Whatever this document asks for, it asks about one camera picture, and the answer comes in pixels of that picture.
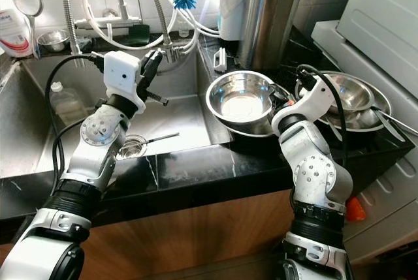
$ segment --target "black marble countertop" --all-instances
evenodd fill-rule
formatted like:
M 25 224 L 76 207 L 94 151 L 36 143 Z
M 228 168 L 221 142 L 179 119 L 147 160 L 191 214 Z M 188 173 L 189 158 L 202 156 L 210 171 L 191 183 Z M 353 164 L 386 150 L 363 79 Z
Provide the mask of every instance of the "black marble countertop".
M 222 75 L 213 70 L 213 55 L 227 49 L 228 71 L 234 64 L 236 43 L 200 36 L 202 55 L 212 80 Z M 292 91 L 295 67 L 311 64 L 321 70 L 335 67 L 298 31 L 294 30 L 279 70 L 266 72 L 276 83 Z M 339 143 L 326 126 L 319 127 L 340 160 Z M 350 134 L 348 170 L 354 181 L 353 194 L 372 183 L 396 160 L 413 148 L 399 142 L 386 129 Z M 290 189 L 291 170 L 283 159 L 276 137 L 254 139 L 234 136 L 227 144 L 118 161 L 117 180 L 108 188 L 93 218 L 93 226 L 197 207 L 235 198 Z M 11 241 L 26 215 L 33 215 L 50 192 L 53 172 L 0 179 L 0 243 Z

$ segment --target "plastic bottle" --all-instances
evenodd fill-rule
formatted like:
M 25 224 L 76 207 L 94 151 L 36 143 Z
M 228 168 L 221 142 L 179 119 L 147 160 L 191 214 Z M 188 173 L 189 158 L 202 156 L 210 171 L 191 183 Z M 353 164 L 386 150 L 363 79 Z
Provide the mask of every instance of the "plastic bottle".
M 0 10 L 0 47 L 11 57 L 32 54 L 30 31 L 23 14 L 14 8 Z
M 83 102 L 73 89 L 64 89 L 61 82 L 51 85 L 51 105 L 65 125 L 87 117 Z

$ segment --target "wooden cabinet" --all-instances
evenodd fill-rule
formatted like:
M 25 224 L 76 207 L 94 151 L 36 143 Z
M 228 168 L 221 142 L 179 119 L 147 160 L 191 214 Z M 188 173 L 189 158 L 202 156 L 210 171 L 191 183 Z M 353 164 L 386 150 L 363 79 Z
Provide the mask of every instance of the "wooden cabinet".
M 292 219 L 289 191 L 281 191 L 100 226 L 82 245 L 81 279 L 138 279 L 256 253 Z

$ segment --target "orange object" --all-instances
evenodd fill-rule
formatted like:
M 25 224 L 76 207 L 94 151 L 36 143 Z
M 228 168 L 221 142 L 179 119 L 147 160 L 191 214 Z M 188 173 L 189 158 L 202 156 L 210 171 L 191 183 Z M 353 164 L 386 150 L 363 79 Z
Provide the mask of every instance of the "orange object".
M 357 197 L 350 198 L 347 203 L 346 219 L 349 222 L 362 221 L 367 218 L 367 214 L 360 204 Z

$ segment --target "dish soap bottle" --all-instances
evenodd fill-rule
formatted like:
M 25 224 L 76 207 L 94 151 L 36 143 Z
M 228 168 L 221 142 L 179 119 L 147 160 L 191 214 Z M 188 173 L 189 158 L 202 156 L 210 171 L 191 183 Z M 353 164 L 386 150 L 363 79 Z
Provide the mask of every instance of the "dish soap bottle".
M 87 110 L 74 89 L 64 89 L 61 82 L 54 82 L 51 90 L 52 108 L 66 126 L 87 117 Z

